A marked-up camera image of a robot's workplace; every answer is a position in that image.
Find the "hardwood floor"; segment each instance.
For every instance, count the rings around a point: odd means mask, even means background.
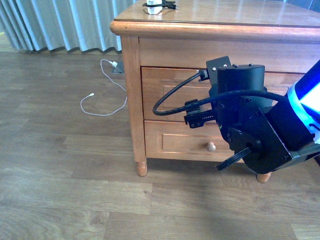
[[[121,55],[0,52],[1,240],[320,239],[314,160],[265,184],[241,163],[149,159],[137,176],[127,106],[80,108],[126,96],[101,58]]]

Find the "cable connector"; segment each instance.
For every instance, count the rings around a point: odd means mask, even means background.
[[[209,79],[209,73],[207,69],[198,70],[197,72],[200,74],[199,82]]]

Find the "turned wooden leg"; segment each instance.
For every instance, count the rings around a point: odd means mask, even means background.
[[[257,179],[260,183],[264,184],[264,183],[266,183],[266,182],[269,180],[270,176],[271,176],[271,172],[268,172],[268,173],[266,173],[266,174],[258,174],[258,175],[256,176],[256,179]]]
[[[136,172],[138,173],[138,175],[140,177],[144,177],[145,175],[147,175],[147,162],[137,162],[136,163]]]

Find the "drawer knob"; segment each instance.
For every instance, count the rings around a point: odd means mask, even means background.
[[[214,152],[216,150],[216,146],[213,142],[208,142],[205,147],[209,152]]]

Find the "curtain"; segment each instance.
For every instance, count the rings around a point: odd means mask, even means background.
[[[18,50],[115,47],[111,21],[137,0],[0,0],[0,24]]]

